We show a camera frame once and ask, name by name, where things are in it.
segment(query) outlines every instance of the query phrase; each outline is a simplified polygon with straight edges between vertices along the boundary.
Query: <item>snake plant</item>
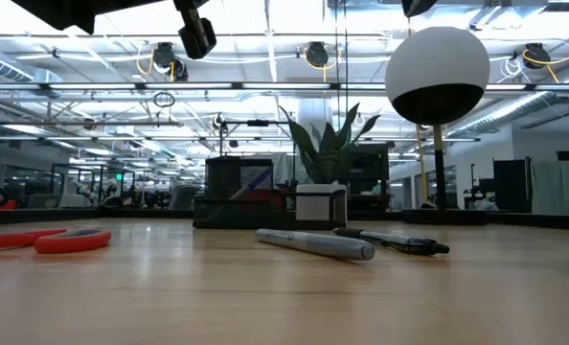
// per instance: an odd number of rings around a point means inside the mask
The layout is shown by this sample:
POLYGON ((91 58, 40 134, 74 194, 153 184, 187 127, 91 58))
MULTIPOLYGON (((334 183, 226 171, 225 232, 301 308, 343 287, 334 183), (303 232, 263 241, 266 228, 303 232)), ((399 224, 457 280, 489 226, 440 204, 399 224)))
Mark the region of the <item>snake plant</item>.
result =
POLYGON ((286 110, 280 107, 288 119, 291 137, 298 147, 300 158, 312 182, 330 184, 336 179, 343 177, 348 171, 349 156, 353 144, 359 140, 363 133, 370 131, 376 124, 378 117, 380 117, 380 115, 376 115, 368 119, 361 131, 351 139, 353 134, 351 126, 354 118, 357 116, 358 108, 359 103, 349 110, 344 125, 338 131, 334 131, 333 126, 330 123, 326 123, 325 131, 321 136, 318 129, 312 126, 312 136, 319 143, 319 150, 316 150, 307 131, 296 123, 286 110))

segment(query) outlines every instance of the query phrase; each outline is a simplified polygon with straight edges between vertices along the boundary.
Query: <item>black mesh container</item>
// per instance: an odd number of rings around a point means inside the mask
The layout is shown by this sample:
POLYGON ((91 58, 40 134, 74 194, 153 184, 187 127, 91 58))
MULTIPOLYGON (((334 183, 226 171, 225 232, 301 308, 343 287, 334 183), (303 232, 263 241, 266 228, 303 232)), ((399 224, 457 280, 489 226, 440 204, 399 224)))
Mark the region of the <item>black mesh container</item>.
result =
POLYGON ((196 198, 193 226, 212 229, 331 230, 346 226, 346 193, 282 193, 268 200, 196 198))
POLYGON ((273 170, 270 159, 206 159, 206 199, 268 200, 273 170))
POLYGON ((285 193, 275 201, 278 223, 275 229, 331 230, 346 226, 346 192, 285 193))
POLYGON ((270 159, 206 160, 206 191, 194 201, 193 226, 212 229, 331 230, 346 226, 346 193, 274 190, 270 159))

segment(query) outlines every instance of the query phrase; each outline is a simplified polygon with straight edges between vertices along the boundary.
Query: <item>yellow cable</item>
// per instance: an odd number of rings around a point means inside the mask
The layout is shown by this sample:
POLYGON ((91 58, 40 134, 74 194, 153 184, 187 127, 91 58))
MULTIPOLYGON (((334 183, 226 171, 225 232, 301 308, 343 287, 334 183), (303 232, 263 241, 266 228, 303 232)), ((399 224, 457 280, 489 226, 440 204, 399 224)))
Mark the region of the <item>yellow cable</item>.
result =
POLYGON ((140 55, 142 54, 142 47, 144 47, 144 42, 140 45, 140 49, 138 49, 138 57, 135 59, 135 65, 138 67, 138 71, 143 75, 147 76, 152 72, 152 57, 154 57, 154 49, 150 51, 150 66, 148 67, 148 71, 142 69, 140 66, 140 55))
POLYGON ((549 69, 549 73, 551 74, 551 76, 553 77, 553 80, 556 83, 559 83, 559 79, 557 78, 557 75, 555 74, 555 71, 553 71, 553 68, 551 68, 551 66, 546 66, 546 68, 549 69))
POLYGON ((340 60, 340 58, 342 57, 342 50, 338 50, 338 59, 331 65, 331 66, 324 66, 324 67, 314 67, 312 66, 312 64, 307 60, 307 48, 304 49, 304 60, 306 61, 307 65, 314 68, 314 69, 318 69, 318 70, 322 70, 322 69, 331 69, 333 67, 335 67, 336 64, 338 64, 338 61, 340 60))
POLYGON ((555 72, 553 72, 553 68, 551 68, 551 66, 546 66, 546 68, 549 69, 549 73, 551 74, 551 76, 553 76, 553 79, 555 80, 556 83, 559 83, 559 79, 557 79, 557 76, 555 75, 555 72))
POLYGON ((525 58, 526 60, 531 61, 531 62, 533 62, 533 63, 537 63, 537 64, 541 64, 541 65, 558 64, 558 63, 562 63, 562 62, 565 62, 565 61, 569 60, 569 57, 566 57, 566 58, 563 58, 563 59, 561 59, 561 60, 559 60, 559 61, 551 61, 551 62, 538 61, 538 60, 535 60, 535 59, 533 59, 533 58, 529 58, 529 57, 527 57, 527 56, 525 55, 525 53, 527 53, 527 52, 529 52, 529 51, 530 51, 529 49, 526 49, 526 50, 523 51, 523 58, 525 58))

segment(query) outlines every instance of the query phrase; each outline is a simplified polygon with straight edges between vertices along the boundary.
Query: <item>wooden table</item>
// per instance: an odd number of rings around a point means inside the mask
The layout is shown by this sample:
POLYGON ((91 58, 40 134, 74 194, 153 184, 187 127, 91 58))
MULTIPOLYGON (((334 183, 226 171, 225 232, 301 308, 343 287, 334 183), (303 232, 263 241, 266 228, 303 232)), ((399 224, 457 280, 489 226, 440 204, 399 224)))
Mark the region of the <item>wooden table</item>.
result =
POLYGON ((352 223, 451 253, 380 249, 352 263, 193 230, 180 219, 91 219, 107 248, 0 251, 1 344, 569 344, 569 231, 352 223))

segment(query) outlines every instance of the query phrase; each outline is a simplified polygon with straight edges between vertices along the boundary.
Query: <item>black and white ball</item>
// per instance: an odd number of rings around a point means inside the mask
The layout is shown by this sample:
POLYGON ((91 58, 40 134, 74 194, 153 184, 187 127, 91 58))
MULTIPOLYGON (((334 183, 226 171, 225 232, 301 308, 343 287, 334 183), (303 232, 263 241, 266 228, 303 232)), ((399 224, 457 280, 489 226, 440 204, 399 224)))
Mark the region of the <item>black and white ball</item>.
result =
POLYGON ((387 96, 399 115, 421 125, 462 118, 483 97, 489 56, 474 34, 432 27, 406 38, 385 76, 387 96))

